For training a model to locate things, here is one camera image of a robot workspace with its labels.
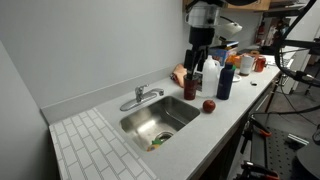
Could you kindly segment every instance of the stainless steel sink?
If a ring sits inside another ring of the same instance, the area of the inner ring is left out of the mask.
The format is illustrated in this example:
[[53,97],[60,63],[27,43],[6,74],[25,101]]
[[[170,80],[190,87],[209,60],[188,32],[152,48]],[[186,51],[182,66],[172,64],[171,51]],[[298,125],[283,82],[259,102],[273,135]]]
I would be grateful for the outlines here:
[[123,118],[120,126],[146,151],[152,140],[166,141],[199,114],[199,109],[168,96]]

